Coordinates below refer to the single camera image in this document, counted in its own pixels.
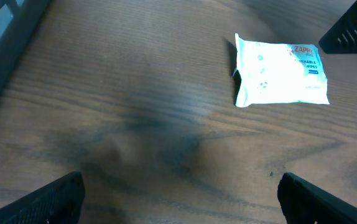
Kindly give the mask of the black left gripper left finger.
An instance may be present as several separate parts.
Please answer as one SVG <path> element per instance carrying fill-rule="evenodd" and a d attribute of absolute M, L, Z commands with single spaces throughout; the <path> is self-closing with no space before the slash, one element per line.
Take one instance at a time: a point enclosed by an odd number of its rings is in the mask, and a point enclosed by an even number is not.
<path fill-rule="evenodd" d="M 0 224 L 77 224 L 85 198 L 80 172 L 71 172 L 0 208 Z"/>

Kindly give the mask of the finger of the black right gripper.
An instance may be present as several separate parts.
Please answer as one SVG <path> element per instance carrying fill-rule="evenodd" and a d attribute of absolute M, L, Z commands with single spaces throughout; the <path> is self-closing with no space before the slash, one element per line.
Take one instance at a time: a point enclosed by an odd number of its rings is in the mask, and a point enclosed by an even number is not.
<path fill-rule="evenodd" d="M 326 54 L 357 54 L 357 0 L 318 44 Z"/>

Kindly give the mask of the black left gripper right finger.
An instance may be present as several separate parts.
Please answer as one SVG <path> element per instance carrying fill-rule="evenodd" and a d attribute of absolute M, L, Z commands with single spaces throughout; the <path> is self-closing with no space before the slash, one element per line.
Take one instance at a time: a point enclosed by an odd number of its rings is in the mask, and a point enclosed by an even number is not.
<path fill-rule="evenodd" d="M 303 178 L 286 172 L 277 198 L 287 224 L 357 224 L 357 208 Z"/>

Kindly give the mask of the pale green tissue pack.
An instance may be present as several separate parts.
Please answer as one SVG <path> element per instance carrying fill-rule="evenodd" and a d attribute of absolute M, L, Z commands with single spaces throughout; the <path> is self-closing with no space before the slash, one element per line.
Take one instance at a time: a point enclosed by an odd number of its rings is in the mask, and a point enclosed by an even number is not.
<path fill-rule="evenodd" d="M 310 103 L 328 105 L 328 79 L 313 44 L 272 44 L 235 34 L 235 75 L 241 84 L 235 106 Z"/>

